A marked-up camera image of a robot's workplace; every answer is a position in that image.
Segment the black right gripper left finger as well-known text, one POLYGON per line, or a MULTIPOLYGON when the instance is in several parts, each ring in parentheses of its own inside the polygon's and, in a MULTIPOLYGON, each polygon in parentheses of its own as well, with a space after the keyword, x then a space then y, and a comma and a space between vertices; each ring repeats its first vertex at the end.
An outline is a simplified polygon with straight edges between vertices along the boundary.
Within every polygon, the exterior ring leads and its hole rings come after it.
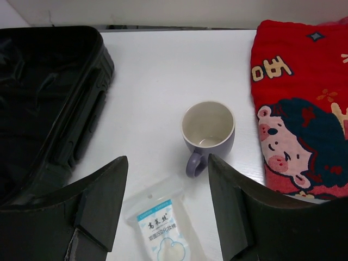
POLYGON ((127 172, 128 159, 121 156, 27 204, 1 207, 1 260, 105 260, 127 172))

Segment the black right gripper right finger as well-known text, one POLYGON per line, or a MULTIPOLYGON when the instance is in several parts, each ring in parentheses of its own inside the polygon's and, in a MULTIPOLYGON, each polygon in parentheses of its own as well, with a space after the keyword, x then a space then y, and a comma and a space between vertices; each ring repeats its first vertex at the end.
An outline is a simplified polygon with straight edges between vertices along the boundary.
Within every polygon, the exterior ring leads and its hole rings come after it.
POLYGON ((347 260, 347 198, 286 196, 213 154, 208 174, 224 260, 347 260))

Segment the cotton pads plastic pouch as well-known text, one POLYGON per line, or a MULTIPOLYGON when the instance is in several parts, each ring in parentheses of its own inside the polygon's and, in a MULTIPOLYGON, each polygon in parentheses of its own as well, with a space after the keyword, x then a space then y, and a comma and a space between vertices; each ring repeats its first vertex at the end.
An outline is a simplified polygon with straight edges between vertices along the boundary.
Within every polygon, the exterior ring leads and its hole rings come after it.
POLYGON ((182 181, 169 177, 123 202, 144 260, 207 260, 183 196, 182 181))

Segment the purple ceramic mug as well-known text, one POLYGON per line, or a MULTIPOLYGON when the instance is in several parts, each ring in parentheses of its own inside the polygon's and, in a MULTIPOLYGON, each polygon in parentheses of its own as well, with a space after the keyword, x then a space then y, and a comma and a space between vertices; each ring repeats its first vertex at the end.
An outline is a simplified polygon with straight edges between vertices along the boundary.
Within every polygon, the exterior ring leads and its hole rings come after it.
POLYGON ((208 156, 228 155, 235 139, 236 120, 233 112, 217 101, 203 101, 192 105, 181 122, 181 133, 191 152, 186 175, 199 176, 208 165, 208 156))

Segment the black hard-shell suitcase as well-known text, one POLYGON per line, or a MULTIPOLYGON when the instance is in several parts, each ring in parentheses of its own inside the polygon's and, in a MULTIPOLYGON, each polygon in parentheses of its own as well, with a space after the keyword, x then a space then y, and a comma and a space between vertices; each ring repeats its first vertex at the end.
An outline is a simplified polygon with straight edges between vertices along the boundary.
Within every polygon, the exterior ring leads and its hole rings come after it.
POLYGON ((113 76, 114 62, 94 27, 1 30, 1 205, 66 184, 113 76))

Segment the red cartoon towel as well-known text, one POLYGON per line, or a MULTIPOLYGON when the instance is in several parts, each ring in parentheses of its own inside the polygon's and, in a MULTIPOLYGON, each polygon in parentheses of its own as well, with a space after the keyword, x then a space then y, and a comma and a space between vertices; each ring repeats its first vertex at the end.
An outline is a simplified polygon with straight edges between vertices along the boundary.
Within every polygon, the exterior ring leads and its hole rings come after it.
POLYGON ((347 196, 347 20, 263 21, 250 64, 266 186, 321 200, 347 196))

